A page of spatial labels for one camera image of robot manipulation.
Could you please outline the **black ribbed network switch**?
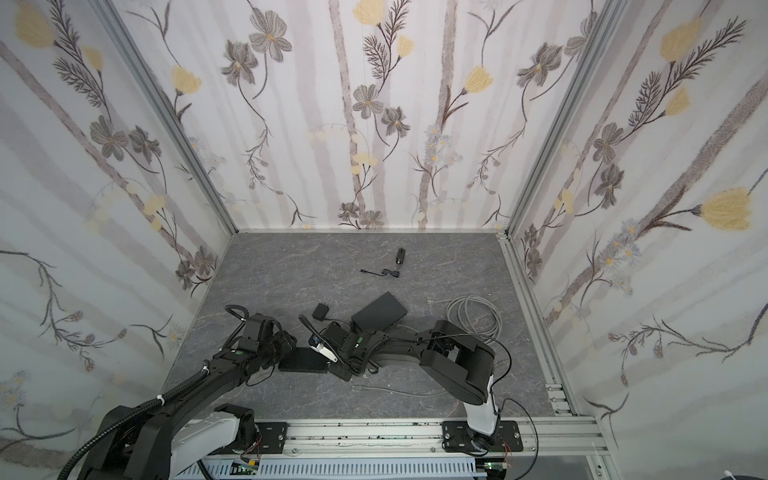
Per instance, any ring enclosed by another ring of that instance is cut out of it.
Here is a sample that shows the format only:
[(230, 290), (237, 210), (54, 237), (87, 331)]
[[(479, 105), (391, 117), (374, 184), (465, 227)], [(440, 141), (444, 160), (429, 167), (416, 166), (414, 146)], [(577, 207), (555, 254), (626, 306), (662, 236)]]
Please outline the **black ribbed network switch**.
[(278, 363), (278, 370), (289, 373), (325, 374), (329, 360), (309, 347), (297, 347)]

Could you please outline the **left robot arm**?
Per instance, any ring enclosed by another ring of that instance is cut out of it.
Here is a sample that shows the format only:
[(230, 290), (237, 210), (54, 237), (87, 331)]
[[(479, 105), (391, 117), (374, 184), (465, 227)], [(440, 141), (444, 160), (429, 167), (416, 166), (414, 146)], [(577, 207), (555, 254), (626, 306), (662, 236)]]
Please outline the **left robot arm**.
[(295, 348), (295, 337), (276, 319), (243, 317), (194, 375), (136, 407), (110, 411), (59, 478), (76, 472), (81, 479), (171, 479), (219, 449), (256, 450), (263, 434), (249, 408), (224, 405), (199, 423), (193, 419), (257, 372), (275, 368)]

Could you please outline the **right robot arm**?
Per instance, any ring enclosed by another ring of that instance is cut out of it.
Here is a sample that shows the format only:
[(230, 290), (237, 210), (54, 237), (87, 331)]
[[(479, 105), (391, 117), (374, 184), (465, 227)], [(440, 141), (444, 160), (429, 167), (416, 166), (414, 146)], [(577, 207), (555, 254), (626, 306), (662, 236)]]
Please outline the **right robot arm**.
[(499, 446), (500, 416), (492, 395), (495, 352), (457, 325), (439, 320), (428, 330), (405, 334), (340, 328), (334, 340), (321, 338), (314, 350), (345, 382), (384, 366), (418, 366), (464, 405), (466, 426), (461, 433), (444, 431), (446, 450), (479, 456)]

